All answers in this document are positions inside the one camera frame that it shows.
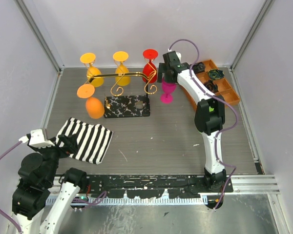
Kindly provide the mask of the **red plastic wine glass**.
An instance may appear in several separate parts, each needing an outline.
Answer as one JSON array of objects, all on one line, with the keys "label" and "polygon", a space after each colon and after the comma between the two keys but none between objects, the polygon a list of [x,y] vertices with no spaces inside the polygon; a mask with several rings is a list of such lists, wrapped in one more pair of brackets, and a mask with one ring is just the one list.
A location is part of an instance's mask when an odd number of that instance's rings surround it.
[{"label": "red plastic wine glass", "polygon": [[146,49],[143,52],[143,57],[146,60],[146,65],[143,68],[143,73],[150,78],[150,83],[157,80],[157,69],[153,61],[158,57],[158,52],[154,49]]}]

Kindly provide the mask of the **pink plastic wine glass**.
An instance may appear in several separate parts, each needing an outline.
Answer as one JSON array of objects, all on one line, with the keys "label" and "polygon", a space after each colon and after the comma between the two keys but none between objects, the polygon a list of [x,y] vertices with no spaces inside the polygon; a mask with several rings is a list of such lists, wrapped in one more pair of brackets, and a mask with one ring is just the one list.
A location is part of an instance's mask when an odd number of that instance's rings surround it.
[{"label": "pink plastic wine glass", "polygon": [[176,89],[176,84],[174,83],[167,83],[164,79],[162,80],[162,90],[163,94],[160,97],[160,100],[164,104],[170,104],[173,102],[173,95],[172,93]]}]

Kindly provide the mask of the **orange plastic wine glass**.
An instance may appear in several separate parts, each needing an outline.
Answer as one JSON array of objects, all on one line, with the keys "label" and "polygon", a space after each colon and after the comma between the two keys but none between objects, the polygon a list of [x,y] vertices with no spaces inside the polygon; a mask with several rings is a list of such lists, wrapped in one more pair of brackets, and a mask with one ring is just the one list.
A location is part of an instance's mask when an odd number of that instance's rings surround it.
[{"label": "orange plastic wine glass", "polygon": [[95,93],[95,87],[91,84],[83,84],[77,90],[77,96],[82,99],[86,99],[85,108],[88,115],[92,119],[99,119],[103,117],[105,113],[102,102],[93,97]]}]

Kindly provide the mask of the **gold wine glass rack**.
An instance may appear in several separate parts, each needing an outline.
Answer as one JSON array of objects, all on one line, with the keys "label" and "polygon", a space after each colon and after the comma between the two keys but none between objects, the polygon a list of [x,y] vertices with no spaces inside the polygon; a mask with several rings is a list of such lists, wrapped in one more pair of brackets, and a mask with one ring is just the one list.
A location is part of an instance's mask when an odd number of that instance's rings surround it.
[{"label": "gold wine glass rack", "polygon": [[142,77],[145,80],[144,85],[144,95],[135,96],[124,96],[124,88],[120,86],[115,81],[114,85],[111,87],[110,97],[105,97],[104,102],[102,102],[105,113],[103,117],[105,118],[122,118],[122,117],[148,117],[150,115],[150,103],[149,95],[156,93],[156,85],[152,85],[151,88],[155,90],[153,92],[149,91],[149,84],[151,77],[148,78],[143,72],[133,72],[124,74],[101,74],[92,76],[91,80],[94,78],[107,78],[107,77],[118,77],[121,75],[129,77]]}]

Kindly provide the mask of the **yellow plastic wine glass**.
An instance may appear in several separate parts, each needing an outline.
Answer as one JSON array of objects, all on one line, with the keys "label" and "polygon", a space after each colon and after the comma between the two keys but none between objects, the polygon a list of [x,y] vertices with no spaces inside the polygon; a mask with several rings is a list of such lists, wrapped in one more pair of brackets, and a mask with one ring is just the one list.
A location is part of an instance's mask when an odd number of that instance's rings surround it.
[{"label": "yellow plastic wine glass", "polygon": [[81,55],[80,57],[81,63],[83,63],[85,67],[87,68],[86,76],[87,76],[88,82],[96,88],[103,85],[104,79],[94,78],[93,80],[91,80],[92,76],[102,74],[101,71],[94,66],[95,59],[96,59],[96,55],[94,53],[85,53]]}]

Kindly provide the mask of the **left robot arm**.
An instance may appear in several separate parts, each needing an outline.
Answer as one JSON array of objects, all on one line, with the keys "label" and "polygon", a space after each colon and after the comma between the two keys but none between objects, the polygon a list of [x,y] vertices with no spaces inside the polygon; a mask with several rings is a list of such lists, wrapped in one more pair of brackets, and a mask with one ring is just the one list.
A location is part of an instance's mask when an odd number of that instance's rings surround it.
[{"label": "left robot arm", "polygon": [[42,219],[59,160],[79,149],[77,134],[62,134],[59,139],[63,146],[57,145],[55,138],[46,139],[44,135],[27,134],[21,138],[34,152],[22,160],[18,171],[20,181],[12,196],[12,212],[17,219],[15,226],[19,234],[57,234],[77,193],[83,193],[88,188],[86,172],[76,168],[67,170],[54,205],[47,217]]}]

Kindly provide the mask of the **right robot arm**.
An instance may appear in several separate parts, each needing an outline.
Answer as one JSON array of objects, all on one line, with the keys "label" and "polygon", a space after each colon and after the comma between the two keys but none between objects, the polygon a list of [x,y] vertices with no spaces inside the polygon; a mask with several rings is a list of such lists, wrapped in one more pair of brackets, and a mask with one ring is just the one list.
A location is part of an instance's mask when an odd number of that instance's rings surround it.
[{"label": "right robot arm", "polygon": [[216,192],[226,181],[227,173],[222,162],[221,133],[225,123],[225,107],[222,96],[215,96],[195,76],[188,63],[179,60],[177,52],[163,54],[159,64],[159,82],[179,84],[196,101],[194,123],[202,134],[206,163],[203,182],[210,192]]}]

